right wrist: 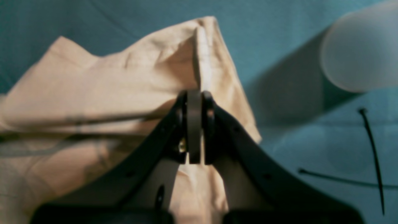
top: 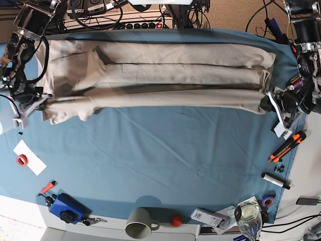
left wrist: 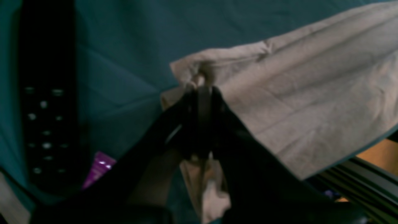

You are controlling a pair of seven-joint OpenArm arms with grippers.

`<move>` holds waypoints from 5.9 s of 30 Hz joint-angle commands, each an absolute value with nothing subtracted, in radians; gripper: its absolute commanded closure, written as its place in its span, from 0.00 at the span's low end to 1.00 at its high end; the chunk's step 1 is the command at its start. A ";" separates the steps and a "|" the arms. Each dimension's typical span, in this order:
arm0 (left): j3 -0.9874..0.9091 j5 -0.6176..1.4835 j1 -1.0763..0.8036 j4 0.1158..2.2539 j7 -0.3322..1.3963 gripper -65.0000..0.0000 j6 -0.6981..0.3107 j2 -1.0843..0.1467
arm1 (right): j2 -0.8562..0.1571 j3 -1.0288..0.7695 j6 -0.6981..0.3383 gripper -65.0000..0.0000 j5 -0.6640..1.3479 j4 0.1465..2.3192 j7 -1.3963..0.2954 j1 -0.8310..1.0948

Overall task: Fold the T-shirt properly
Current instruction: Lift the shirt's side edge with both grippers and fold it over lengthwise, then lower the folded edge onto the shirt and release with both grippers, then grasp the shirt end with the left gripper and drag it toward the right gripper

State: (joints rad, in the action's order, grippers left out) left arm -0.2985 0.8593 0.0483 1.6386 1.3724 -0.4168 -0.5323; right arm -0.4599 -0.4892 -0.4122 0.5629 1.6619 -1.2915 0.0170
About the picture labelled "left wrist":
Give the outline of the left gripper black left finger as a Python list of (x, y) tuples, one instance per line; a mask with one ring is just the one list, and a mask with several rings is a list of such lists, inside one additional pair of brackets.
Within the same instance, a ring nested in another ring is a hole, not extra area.
[(197, 92), (185, 90), (142, 139), (86, 190), (35, 209), (31, 224), (174, 224), (168, 188), (187, 158), (185, 129), (196, 122)]

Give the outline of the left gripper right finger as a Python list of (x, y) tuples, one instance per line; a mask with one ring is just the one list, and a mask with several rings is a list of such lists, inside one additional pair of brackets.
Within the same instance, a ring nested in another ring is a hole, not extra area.
[(365, 224), (364, 211), (336, 203), (294, 176), (258, 142), (217, 87), (199, 92), (199, 133), (218, 160), (231, 206), (223, 224)]

